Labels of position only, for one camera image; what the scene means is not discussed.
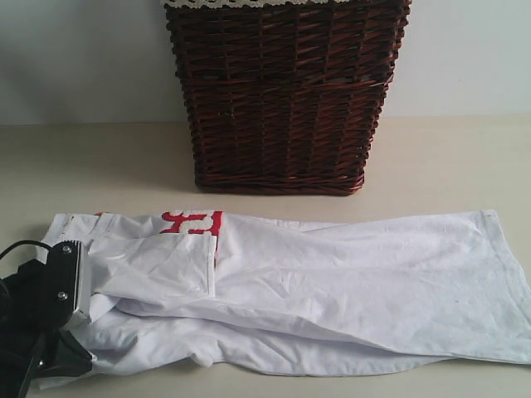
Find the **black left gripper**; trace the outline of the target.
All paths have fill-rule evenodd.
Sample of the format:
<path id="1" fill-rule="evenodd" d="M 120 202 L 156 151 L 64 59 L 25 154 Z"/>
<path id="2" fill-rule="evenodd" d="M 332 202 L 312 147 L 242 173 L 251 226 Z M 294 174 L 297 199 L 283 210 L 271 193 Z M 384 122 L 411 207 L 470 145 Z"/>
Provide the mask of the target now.
<path id="1" fill-rule="evenodd" d="M 92 370 L 91 355 L 71 332 L 38 324 L 44 267 L 30 260 L 1 280 L 2 397 L 26 396 L 37 378 L 78 377 Z"/>

